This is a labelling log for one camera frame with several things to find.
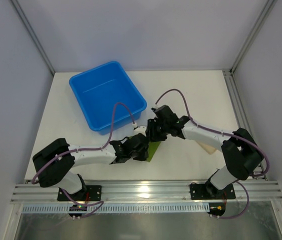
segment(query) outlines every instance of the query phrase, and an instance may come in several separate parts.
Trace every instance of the green object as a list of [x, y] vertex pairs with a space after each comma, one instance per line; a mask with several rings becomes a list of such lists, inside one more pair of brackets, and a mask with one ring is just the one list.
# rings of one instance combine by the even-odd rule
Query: green object
[[161, 143], [160, 141], [149, 143], [149, 148], [147, 149], [147, 152], [149, 153], [149, 157], [146, 159], [147, 162], [151, 162], [151, 160], [152, 160], [153, 156], [155, 155], [160, 143]]

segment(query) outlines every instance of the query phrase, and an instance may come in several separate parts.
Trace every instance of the blue tray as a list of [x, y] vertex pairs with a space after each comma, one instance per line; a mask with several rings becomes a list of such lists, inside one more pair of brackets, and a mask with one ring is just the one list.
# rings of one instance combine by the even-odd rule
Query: blue tray
[[[90, 129], [104, 135], [111, 130], [113, 107], [124, 103], [135, 119], [146, 109], [147, 102], [117, 61], [110, 61], [70, 78], [69, 84]], [[114, 129], [131, 123], [122, 106], [116, 107]]]

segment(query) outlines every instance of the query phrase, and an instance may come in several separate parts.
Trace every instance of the white panel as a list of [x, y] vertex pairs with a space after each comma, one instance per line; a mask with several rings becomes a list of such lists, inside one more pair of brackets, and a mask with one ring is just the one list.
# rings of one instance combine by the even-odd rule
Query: white panel
[[229, 69], [266, 0], [19, 0], [56, 72]]
[[0, 236], [23, 179], [52, 75], [8, 0], [0, 0]]
[[235, 74], [269, 176], [282, 189], [282, 1], [277, 1]]

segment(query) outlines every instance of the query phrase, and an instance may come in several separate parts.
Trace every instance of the black mounting bracket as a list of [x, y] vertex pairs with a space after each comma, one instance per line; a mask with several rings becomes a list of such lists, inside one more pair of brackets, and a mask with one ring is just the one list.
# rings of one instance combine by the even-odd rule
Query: black mounting bracket
[[[86, 192], [84, 194], [69, 194], [74, 201], [77, 202], [85, 202], [88, 200], [89, 202], [98, 202], [101, 200], [102, 195], [102, 186], [101, 185], [85, 185]], [[69, 199], [65, 194], [59, 189], [57, 200], [59, 202], [68, 202]]]
[[[223, 195], [211, 197], [207, 191], [207, 185], [205, 183], [197, 184], [193, 182], [189, 185], [189, 187], [191, 200], [223, 200]], [[236, 199], [236, 193], [233, 188], [233, 184], [226, 186], [223, 189], [223, 192], [226, 199]]]

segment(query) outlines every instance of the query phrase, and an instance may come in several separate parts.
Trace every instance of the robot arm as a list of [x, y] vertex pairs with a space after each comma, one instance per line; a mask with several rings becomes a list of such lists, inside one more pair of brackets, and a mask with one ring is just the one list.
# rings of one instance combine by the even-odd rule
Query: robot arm
[[138, 133], [122, 140], [110, 141], [106, 148], [90, 150], [91, 146], [68, 144], [65, 138], [56, 139], [33, 156], [36, 172], [55, 156], [67, 153], [48, 165], [38, 175], [40, 187], [58, 187], [66, 190], [73, 199], [80, 199], [87, 193], [86, 185], [79, 174], [70, 171], [72, 167], [87, 164], [122, 164], [133, 158], [145, 161], [148, 158], [147, 137]]
[[211, 198], [223, 194], [223, 189], [237, 180], [246, 180], [263, 160], [263, 156], [253, 147], [233, 136], [239, 136], [254, 144], [246, 129], [239, 128], [233, 136], [223, 135], [222, 129], [206, 125], [195, 125], [188, 116], [178, 118], [167, 106], [152, 109], [154, 121], [148, 121], [149, 133], [153, 141], [162, 141], [168, 134], [173, 137], [194, 140], [212, 146], [223, 153], [225, 166], [215, 172], [206, 182], [206, 190]]

